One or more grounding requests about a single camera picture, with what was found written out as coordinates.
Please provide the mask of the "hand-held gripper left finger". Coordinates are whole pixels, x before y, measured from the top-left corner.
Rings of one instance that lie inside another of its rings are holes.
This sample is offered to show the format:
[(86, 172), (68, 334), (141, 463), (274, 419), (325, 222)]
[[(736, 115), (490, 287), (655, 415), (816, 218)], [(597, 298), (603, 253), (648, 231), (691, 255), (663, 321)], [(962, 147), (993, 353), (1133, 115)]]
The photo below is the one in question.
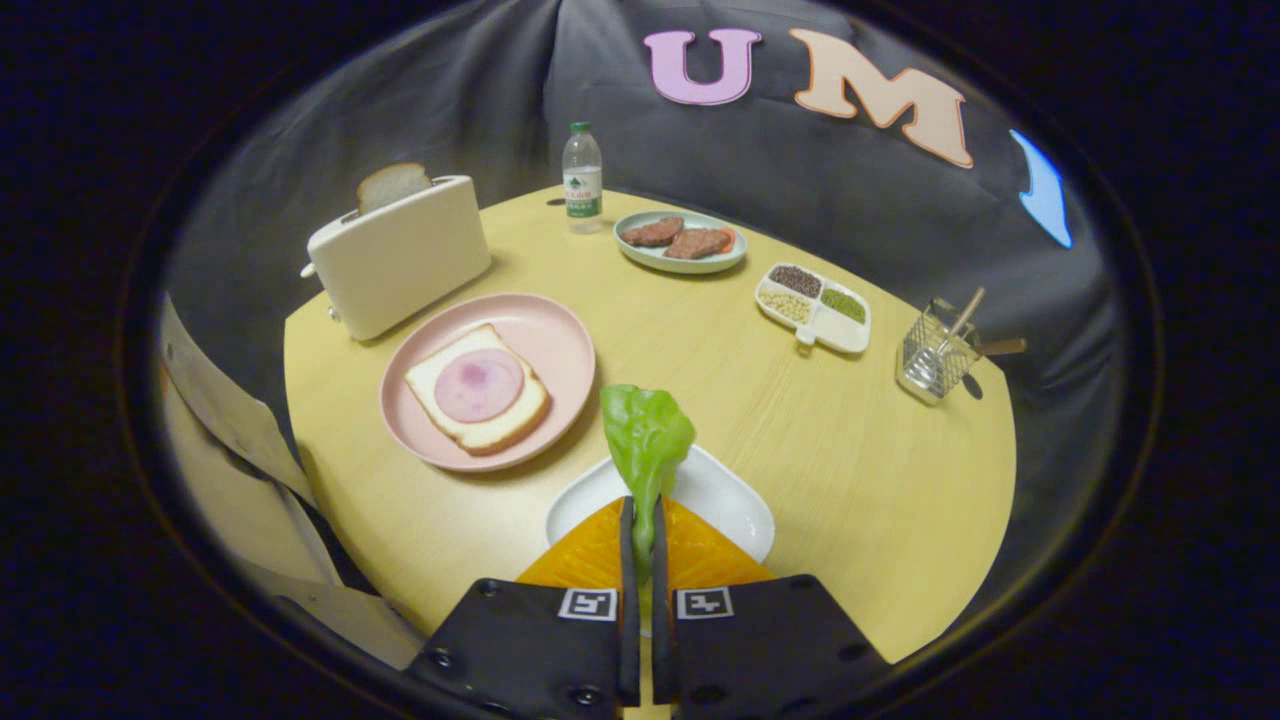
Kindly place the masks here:
[(639, 706), (632, 519), (632, 500), (617, 498), (517, 580), (472, 583), (408, 675), (503, 719), (620, 719)]

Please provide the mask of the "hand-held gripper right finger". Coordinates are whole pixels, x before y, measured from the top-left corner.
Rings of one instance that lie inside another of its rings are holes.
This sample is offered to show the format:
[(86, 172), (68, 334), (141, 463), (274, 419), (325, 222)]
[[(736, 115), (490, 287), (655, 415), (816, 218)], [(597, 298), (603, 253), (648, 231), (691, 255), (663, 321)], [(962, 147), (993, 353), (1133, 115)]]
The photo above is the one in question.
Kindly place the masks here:
[(655, 507), (652, 698), (675, 719), (860, 714), (890, 664), (810, 574), (773, 578), (671, 498)]

